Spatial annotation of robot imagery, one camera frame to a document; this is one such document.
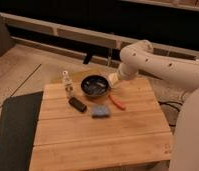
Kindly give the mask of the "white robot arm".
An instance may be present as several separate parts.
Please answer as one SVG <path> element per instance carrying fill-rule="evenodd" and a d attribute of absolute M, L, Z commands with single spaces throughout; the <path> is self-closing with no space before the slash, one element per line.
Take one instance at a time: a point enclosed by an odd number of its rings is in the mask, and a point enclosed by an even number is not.
<path fill-rule="evenodd" d="M 148 40 L 140 40 L 120 51 L 121 63 L 108 76 L 111 86 L 134 79 L 139 70 L 190 93 L 180 110 L 174 132 L 168 171 L 199 171 L 199 61 L 153 53 Z"/>

